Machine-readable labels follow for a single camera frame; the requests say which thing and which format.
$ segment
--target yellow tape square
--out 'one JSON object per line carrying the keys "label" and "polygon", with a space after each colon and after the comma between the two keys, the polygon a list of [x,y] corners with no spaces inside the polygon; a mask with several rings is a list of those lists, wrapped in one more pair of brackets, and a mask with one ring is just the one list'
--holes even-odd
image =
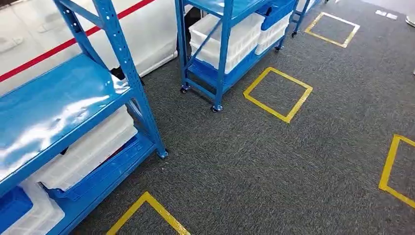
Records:
{"label": "yellow tape square", "polygon": [[[304,94],[301,96],[301,98],[297,101],[297,103],[293,106],[293,108],[291,109],[291,111],[287,114],[287,116],[284,116],[280,113],[278,113],[277,111],[271,109],[270,107],[266,106],[265,104],[259,102],[259,100],[255,99],[254,97],[250,96],[249,93],[262,81],[262,79],[264,79],[264,77],[269,73],[269,72],[275,72],[285,78],[287,78],[290,81],[293,81],[297,84],[299,84],[300,86],[303,86],[306,88]],[[310,87],[309,85],[289,76],[286,75],[285,73],[276,70],[272,67],[268,67],[266,70],[264,70],[264,72],[261,73],[261,75],[259,75],[258,78],[255,79],[255,81],[244,91],[244,97],[251,101],[252,103],[258,105],[259,107],[261,107],[262,109],[264,109],[265,111],[267,111],[268,113],[276,116],[277,118],[283,120],[286,123],[290,123],[291,119],[294,117],[294,115],[297,113],[297,111],[300,109],[301,105],[305,102],[305,100],[307,99],[307,97],[310,95],[311,91],[313,90],[312,87]]]}
{"label": "yellow tape square", "polygon": [[[352,26],[354,26],[354,28],[353,28],[353,30],[352,30],[352,32],[349,34],[349,36],[346,38],[346,40],[345,40],[345,42],[344,43],[338,43],[338,42],[336,42],[336,41],[333,41],[333,40],[331,40],[331,39],[328,39],[328,38],[326,38],[326,37],[323,37],[323,36],[321,36],[321,35],[318,35],[318,34],[316,34],[316,33],[313,33],[313,32],[311,32],[311,29],[314,27],[314,26],[316,26],[316,24],[317,24],[317,22],[323,17],[323,16],[328,16],[328,17],[331,17],[331,18],[333,18],[333,19],[336,19],[336,20],[338,20],[338,21],[341,21],[341,22],[344,22],[344,23],[346,23],[346,24],[350,24],[350,25],[352,25]],[[330,15],[330,14],[328,14],[328,13],[325,13],[325,12],[322,12],[322,13],[320,13],[318,16],[317,16],[317,18],[304,30],[304,32],[306,32],[306,33],[308,33],[308,34],[310,34],[310,35],[313,35],[314,37],[317,37],[317,38],[320,38],[320,39],[322,39],[322,40],[324,40],[324,41],[327,41],[327,42],[330,42],[330,43],[333,43],[333,44],[335,44],[335,45],[338,45],[338,46],[340,46],[340,47],[343,47],[343,48],[346,48],[347,47],[347,45],[350,43],[350,41],[351,41],[351,39],[353,38],[353,36],[356,34],[356,32],[357,32],[357,30],[360,28],[360,25],[358,25],[358,24],[355,24],[355,23],[352,23],[352,22],[349,22],[349,21],[346,21],[346,20],[343,20],[342,18],[339,18],[339,17],[337,17],[337,16],[333,16],[333,15]]]}
{"label": "yellow tape square", "polygon": [[115,235],[144,202],[150,204],[150,206],[152,206],[179,234],[190,234],[153,196],[151,196],[148,192],[145,192],[108,230],[107,235]]}
{"label": "yellow tape square", "polygon": [[385,161],[385,166],[383,167],[382,176],[380,177],[379,188],[384,190],[399,200],[403,201],[404,203],[408,204],[409,206],[415,208],[415,202],[410,198],[402,195],[401,193],[397,192],[396,190],[392,189],[388,186],[389,176],[391,175],[393,162],[395,161],[396,152],[398,151],[399,141],[404,141],[413,147],[415,147],[415,142],[400,135],[394,135],[391,143],[391,147],[389,149],[388,157]]}

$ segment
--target white wall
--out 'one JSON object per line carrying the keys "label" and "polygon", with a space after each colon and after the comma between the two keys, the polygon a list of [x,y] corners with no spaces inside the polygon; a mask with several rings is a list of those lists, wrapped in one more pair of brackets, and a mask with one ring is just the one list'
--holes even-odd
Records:
{"label": "white wall", "polygon": [[[96,13],[90,0],[74,0]],[[114,0],[117,13],[139,0]],[[87,30],[93,24],[79,17]],[[174,0],[155,0],[120,20],[127,44],[140,75],[174,58],[176,53],[176,16]],[[24,0],[0,9],[0,74],[72,38],[52,0]],[[105,33],[89,37],[108,68],[118,62]],[[78,45],[57,53],[37,65],[0,83],[0,95],[20,86],[81,52]]]}

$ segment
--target blue shelf upright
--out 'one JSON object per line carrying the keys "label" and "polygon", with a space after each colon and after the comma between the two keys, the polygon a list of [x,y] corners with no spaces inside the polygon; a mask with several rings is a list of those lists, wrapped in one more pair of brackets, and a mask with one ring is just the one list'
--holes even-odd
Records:
{"label": "blue shelf upright", "polygon": [[[316,0],[311,7],[314,7],[320,1],[322,1],[322,0]],[[291,34],[291,37],[295,37],[297,35],[298,29],[299,29],[299,27],[300,27],[300,25],[302,23],[302,20],[304,19],[304,16],[307,13],[307,9],[308,9],[309,4],[310,4],[310,0],[306,0],[302,11],[297,11],[296,9],[294,9],[294,15],[297,15],[298,16],[298,20],[291,19],[291,22],[293,22],[293,23],[296,24],[296,27],[294,28],[294,31]]]}
{"label": "blue shelf upright", "polygon": [[[98,15],[70,0],[54,0],[82,53],[0,96],[0,197],[122,105],[141,124],[111,164],[101,165],[77,186],[93,189],[80,193],[76,202],[56,198],[65,217],[50,234],[68,233],[151,153],[168,154],[114,6],[111,0],[92,1]],[[127,82],[106,68],[75,13],[105,31]]]}
{"label": "blue shelf upright", "polygon": [[[175,0],[179,41],[179,60],[182,77],[182,87],[180,91],[182,93],[186,93],[190,87],[197,88],[213,100],[213,106],[210,108],[213,112],[216,113],[223,109],[223,94],[238,80],[240,80],[246,72],[248,72],[249,69],[251,69],[271,48],[275,47],[276,50],[279,50],[282,46],[282,41],[284,40],[285,35],[275,42],[274,45],[265,50],[265,52],[261,55],[255,55],[253,50],[229,74],[225,74],[225,62],[231,28],[271,1],[272,0]],[[183,15],[184,6],[187,4],[195,6],[220,18],[216,26],[207,35],[205,41],[190,58],[187,56],[186,51],[186,29],[184,27]],[[196,59],[196,56],[220,24],[222,24],[222,33],[219,67],[218,69],[215,69],[211,65]],[[208,91],[200,83],[190,79],[189,72],[196,75],[199,80],[202,80],[212,86],[215,89],[215,93]]]}

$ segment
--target white tray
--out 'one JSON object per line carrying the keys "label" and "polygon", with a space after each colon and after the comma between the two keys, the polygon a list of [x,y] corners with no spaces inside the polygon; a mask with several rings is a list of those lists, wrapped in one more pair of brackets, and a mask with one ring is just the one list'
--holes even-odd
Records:
{"label": "white tray", "polygon": [[122,106],[74,144],[64,155],[59,154],[32,175],[48,188],[63,191],[81,181],[111,154],[131,139],[137,130]]}
{"label": "white tray", "polygon": [[56,202],[36,182],[25,180],[20,186],[33,207],[1,235],[45,235],[65,216]]}
{"label": "white tray", "polygon": [[[245,47],[241,48],[241,50],[233,55],[233,57],[226,58],[225,64],[225,73],[228,74],[232,69],[234,69],[257,45],[258,43],[259,34],[250,38],[250,41],[245,44]],[[190,42],[192,47],[192,55],[196,52],[197,48],[200,45],[196,45],[193,42]],[[215,69],[219,69],[219,54],[212,54],[210,51],[202,48],[197,54],[196,58],[198,60],[204,61],[206,63],[211,64]]]}
{"label": "white tray", "polygon": [[275,32],[274,35],[269,37],[266,41],[264,41],[262,44],[258,44],[258,46],[255,49],[255,55],[262,54],[267,48],[269,48],[272,44],[274,44],[276,41],[278,41],[282,36],[285,34],[285,29],[288,27],[288,23],[283,25],[279,31]]}
{"label": "white tray", "polygon": [[259,39],[258,39],[258,44],[264,44],[271,37],[273,37],[277,32],[279,32],[279,30],[282,27],[286,28],[286,25],[290,23],[290,17],[292,13],[293,12],[290,12],[289,14],[284,16],[281,20],[277,21],[267,30],[261,31],[261,35],[259,36]]}
{"label": "white tray", "polygon": [[[264,19],[265,17],[257,13],[252,13],[243,21],[232,27],[228,42],[227,57],[235,57],[238,52],[247,46],[247,43],[251,38],[260,33],[261,25],[264,22]],[[189,27],[191,36],[190,41],[194,45],[201,45],[218,21],[219,18],[212,14],[208,14],[207,16],[200,19],[194,25]],[[218,26],[218,28],[203,46],[203,49],[209,51],[211,54],[219,54],[221,46],[221,34],[222,25]]]}

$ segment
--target rolling cart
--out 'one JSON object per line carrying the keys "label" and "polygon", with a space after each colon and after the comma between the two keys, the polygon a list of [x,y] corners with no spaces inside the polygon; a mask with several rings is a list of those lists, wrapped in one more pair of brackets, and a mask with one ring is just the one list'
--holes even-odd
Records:
{"label": "rolling cart", "polygon": [[[223,109],[223,94],[241,79],[243,75],[246,74],[246,72],[249,71],[249,69],[251,69],[271,48],[279,50],[282,46],[287,29],[285,29],[284,35],[279,40],[274,42],[260,55],[256,55],[254,49],[254,51],[244,57],[244,59],[229,73],[225,73],[231,28],[270,2],[271,0],[176,0],[179,60],[182,78],[182,87],[180,91],[182,93],[186,93],[190,87],[194,87],[213,100],[213,106],[210,108],[213,112],[216,113]],[[186,51],[186,34],[183,17],[184,6],[187,4],[195,6],[219,18],[219,21],[213,27],[212,31],[207,35],[200,47],[191,57],[188,56]],[[220,28],[220,25],[222,26],[222,32],[220,33],[219,65],[218,69],[215,69],[208,63],[198,60],[196,56],[209,38],[211,38],[215,30]],[[189,72],[194,74],[198,80],[202,81],[202,83],[191,79]],[[206,89],[206,84],[209,87],[212,87],[215,92]]]}
{"label": "rolling cart", "polygon": [[[67,234],[146,157],[168,153],[112,2],[93,0],[97,15],[70,0],[54,2],[82,53],[0,97],[0,197],[122,105],[139,121],[123,149],[73,187],[77,200],[50,195],[65,217],[49,234]],[[105,31],[128,83],[111,75],[75,13]]]}
{"label": "rolling cart", "polygon": [[296,9],[294,10],[294,15],[297,15],[299,18],[298,18],[298,20],[294,20],[294,19],[291,20],[291,22],[294,22],[296,24],[296,27],[294,28],[294,31],[291,34],[291,37],[295,37],[297,35],[298,29],[299,29],[299,27],[300,27],[300,25],[302,23],[302,20],[304,19],[304,16],[307,13],[307,11],[310,8],[314,7],[316,4],[318,4],[321,0],[315,0],[315,2],[313,3],[313,5],[310,6],[310,7],[308,7],[309,4],[310,4],[310,1],[311,0],[306,0],[305,1],[305,4],[304,4],[304,7],[303,7],[302,11],[297,11]]}

